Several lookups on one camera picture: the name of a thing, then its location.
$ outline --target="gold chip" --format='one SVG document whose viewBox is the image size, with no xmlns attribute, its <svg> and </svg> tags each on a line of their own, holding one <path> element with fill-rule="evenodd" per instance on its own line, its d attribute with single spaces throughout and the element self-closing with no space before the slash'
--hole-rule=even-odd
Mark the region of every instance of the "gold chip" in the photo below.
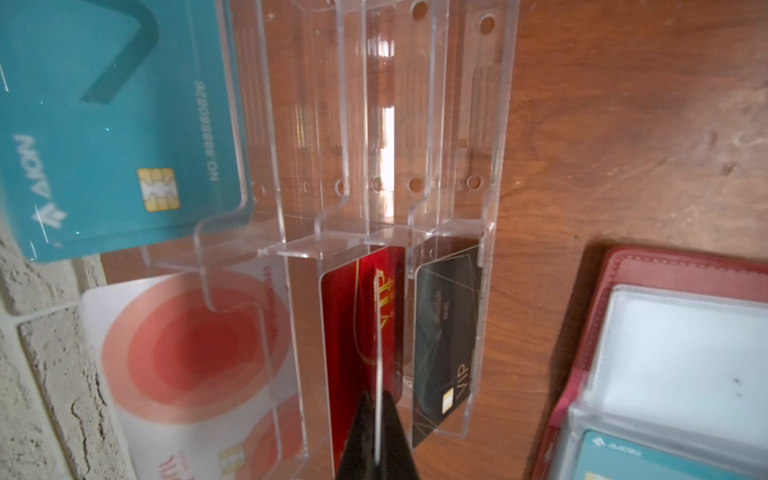
<svg viewBox="0 0 768 480">
<path fill-rule="evenodd" d="M 176 174 L 172 168 L 139 168 L 139 186 L 147 212 L 176 210 L 181 207 Z"/>
</svg>

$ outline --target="red leather wallet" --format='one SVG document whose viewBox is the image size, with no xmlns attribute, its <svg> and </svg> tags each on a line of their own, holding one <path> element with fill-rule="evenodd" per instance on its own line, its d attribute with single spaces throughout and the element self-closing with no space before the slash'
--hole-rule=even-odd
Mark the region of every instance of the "red leather wallet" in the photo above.
<svg viewBox="0 0 768 480">
<path fill-rule="evenodd" d="M 768 265 L 700 253 L 640 247 L 617 247 L 609 251 L 592 298 L 592 306 L 571 367 L 571 375 L 562 396 L 552 410 L 541 441 L 531 475 L 532 480 L 544 480 L 549 474 L 568 407 L 576 400 L 588 378 L 608 299 L 616 285 L 645 286 L 768 303 Z"/>
</svg>

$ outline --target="red vip card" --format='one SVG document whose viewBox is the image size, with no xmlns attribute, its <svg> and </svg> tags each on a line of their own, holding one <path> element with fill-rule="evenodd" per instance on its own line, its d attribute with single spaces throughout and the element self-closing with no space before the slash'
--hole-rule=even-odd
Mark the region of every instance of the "red vip card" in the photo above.
<svg viewBox="0 0 768 480">
<path fill-rule="evenodd" d="M 337 468 L 360 394 L 376 393 L 377 318 L 381 319 L 383 388 L 395 402 L 402 394 L 405 254 L 403 248 L 382 248 L 320 279 Z"/>
</svg>

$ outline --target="black vip card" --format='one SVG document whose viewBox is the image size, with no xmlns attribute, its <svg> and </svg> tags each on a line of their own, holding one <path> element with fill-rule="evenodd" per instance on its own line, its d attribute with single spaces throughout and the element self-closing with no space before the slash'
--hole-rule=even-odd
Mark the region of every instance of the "black vip card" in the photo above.
<svg viewBox="0 0 768 480">
<path fill-rule="evenodd" d="M 416 270 L 414 448 L 469 397 L 481 278 L 477 244 Z"/>
</svg>

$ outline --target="red circle pattern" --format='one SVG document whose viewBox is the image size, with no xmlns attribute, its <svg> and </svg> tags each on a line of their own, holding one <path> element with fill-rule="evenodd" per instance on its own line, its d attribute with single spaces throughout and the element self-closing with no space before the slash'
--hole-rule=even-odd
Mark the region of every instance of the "red circle pattern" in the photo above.
<svg viewBox="0 0 768 480">
<path fill-rule="evenodd" d="M 290 318 L 279 297 L 242 273 L 212 273 L 208 285 L 219 311 L 206 307 L 200 277 L 184 274 L 152 286 L 118 315 L 101 359 L 123 409 L 152 422 L 185 424 L 253 398 L 269 379 L 260 313 L 274 372 L 280 370 Z"/>
</svg>

